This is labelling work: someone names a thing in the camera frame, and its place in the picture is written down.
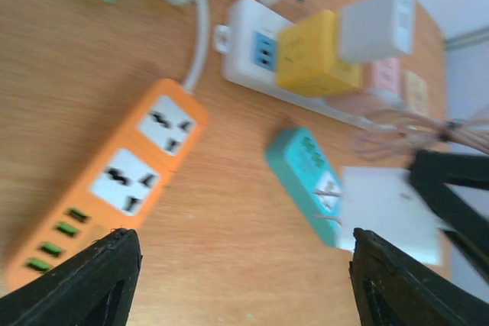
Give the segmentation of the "pink cube socket adapter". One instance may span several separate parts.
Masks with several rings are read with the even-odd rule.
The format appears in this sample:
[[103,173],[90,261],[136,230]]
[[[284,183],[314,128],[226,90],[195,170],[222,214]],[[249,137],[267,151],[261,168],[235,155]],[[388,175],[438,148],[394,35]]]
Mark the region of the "pink cube socket adapter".
[[396,58],[377,60],[362,66],[363,85],[359,90],[332,95],[325,103],[351,115],[365,116],[382,108],[397,108],[403,104],[400,62]]

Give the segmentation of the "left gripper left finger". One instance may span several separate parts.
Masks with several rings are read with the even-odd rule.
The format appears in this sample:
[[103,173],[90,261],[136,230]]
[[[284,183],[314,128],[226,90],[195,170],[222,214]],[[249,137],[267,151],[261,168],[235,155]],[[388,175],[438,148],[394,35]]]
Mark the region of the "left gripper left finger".
[[2,325],[125,325],[139,273],[135,230],[119,228],[1,298]]

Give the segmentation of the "yellow cube socket adapter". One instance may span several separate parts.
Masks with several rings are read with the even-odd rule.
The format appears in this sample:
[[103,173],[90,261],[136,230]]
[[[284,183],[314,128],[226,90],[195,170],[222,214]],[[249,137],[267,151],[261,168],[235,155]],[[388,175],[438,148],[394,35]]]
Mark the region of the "yellow cube socket adapter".
[[361,66],[337,54],[339,16],[323,10],[280,30],[277,36],[276,84],[307,98],[359,90]]

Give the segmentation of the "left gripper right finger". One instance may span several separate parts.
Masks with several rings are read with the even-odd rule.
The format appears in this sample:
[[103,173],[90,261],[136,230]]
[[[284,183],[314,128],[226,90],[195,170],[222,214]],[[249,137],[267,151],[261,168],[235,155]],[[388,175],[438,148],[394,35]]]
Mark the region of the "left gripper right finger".
[[373,231],[355,228],[350,280],[362,325],[487,325],[488,303]]

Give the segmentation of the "white square charger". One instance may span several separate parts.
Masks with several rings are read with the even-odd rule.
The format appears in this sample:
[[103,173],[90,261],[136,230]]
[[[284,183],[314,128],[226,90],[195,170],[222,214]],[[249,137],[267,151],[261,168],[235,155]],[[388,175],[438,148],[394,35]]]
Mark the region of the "white square charger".
[[348,64],[412,53],[415,0],[359,0],[341,8],[338,57]]

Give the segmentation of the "small white usb charger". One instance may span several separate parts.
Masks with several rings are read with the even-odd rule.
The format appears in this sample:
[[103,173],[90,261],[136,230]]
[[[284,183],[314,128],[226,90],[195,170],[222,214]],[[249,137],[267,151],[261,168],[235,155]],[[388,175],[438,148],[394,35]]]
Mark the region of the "small white usb charger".
[[421,263],[443,263],[442,222],[399,168],[350,166],[342,181],[324,173],[313,191],[322,208],[313,217],[332,226],[332,247],[352,252],[355,228],[370,230]]

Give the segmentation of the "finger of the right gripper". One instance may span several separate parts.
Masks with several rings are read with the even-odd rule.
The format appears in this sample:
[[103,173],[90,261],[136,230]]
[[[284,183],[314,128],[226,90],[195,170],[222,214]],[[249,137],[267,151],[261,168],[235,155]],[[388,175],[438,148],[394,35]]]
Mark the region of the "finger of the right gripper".
[[449,227],[443,231],[479,275],[488,281],[488,219],[449,185],[488,190],[488,156],[418,150],[408,183],[431,212]]

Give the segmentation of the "beige cube socket adapter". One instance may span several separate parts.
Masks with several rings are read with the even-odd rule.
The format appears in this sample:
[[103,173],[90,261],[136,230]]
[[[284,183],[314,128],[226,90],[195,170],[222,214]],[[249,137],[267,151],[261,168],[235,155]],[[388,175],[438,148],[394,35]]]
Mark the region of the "beige cube socket adapter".
[[403,73],[403,97],[406,107],[419,115],[429,115],[429,93],[426,81],[417,74],[405,70]]

